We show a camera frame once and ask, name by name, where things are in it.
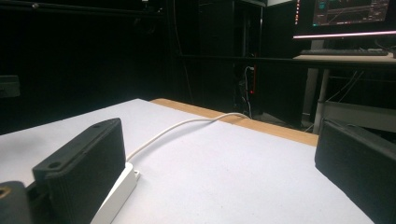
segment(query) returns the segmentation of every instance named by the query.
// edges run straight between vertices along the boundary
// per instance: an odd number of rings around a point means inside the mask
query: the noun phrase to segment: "white table surface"
[[[112,118],[121,118],[129,153],[200,117],[133,100],[0,135],[0,182],[29,185],[36,164]],[[314,156],[314,147],[226,122],[187,124],[132,159],[141,177],[113,223],[373,223],[315,168]]]

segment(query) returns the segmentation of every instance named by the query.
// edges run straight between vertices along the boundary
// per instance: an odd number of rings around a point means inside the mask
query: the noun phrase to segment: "desk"
[[[312,62],[340,62],[340,63],[375,63],[392,65],[396,69],[396,59],[393,58],[393,54],[388,56],[330,56],[330,55],[300,55],[295,57],[294,60],[308,60]],[[364,70],[360,66],[355,67],[356,70]],[[396,110],[382,109],[370,106],[357,106],[357,105],[346,105],[337,103],[326,104],[326,90],[327,83],[329,80],[330,69],[325,69],[323,72],[323,79],[320,88],[320,96],[318,99],[317,113],[315,115],[314,131],[318,133],[320,122],[323,117],[340,119],[346,122],[352,122],[356,125],[379,129],[387,132],[396,132]]]
[[[104,119],[121,119],[130,153],[165,128],[200,118],[167,106],[218,113],[153,102],[132,100],[1,135],[0,182],[30,184],[33,166]],[[372,223],[315,168],[315,147],[244,125],[236,118],[191,123],[148,146],[131,160],[141,177],[113,223]]]

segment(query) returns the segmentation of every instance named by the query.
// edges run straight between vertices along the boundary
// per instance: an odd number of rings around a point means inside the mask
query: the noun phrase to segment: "power cord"
[[[228,114],[224,114],[218,117],[215,117],[213,119],[188,119],[188,120],[184,120],[181,121],[180,123],[177,123],[167,129],[165,129],[164,131],[162,131],[161,133],[158,133],[157,135],[155,135],[153,138],[151,138],[150,140],[148,140],[145,144],[143,144],[141,147],[139,147],[137,150],[135,150],[134,152],[132,152],[131,154],[129,154],[126,157],[126,160],[129,161],[132,157],[134,157],[137,153],[139,153],[141,150],[143,150],[145,147],[147,147],[148,145],[150,145],[151,143],[153,143],[155,140],[157,140],[158,138],[160,138],[161,136],[163,136],[166,133],[169,133],[170,131],[174,130],[175,128],[183,125],[183,124],[187,124],[187,123],[191,123],[191,122],[198,122],[198,121],[203,121],[203,122],[214,122],[217,121],[219,119],[223,119],[226,117],[230,117],[230,116],[237,116],[237,117],[241,117],[243,119],[250,119],[248,116],[244,115],[244,114],[240,114],[240,113],[228,113]]]

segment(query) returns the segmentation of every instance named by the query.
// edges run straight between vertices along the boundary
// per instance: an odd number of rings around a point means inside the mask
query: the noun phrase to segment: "monitor screen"
[[[396,35],[395,0],[297,0],[294,39]]]

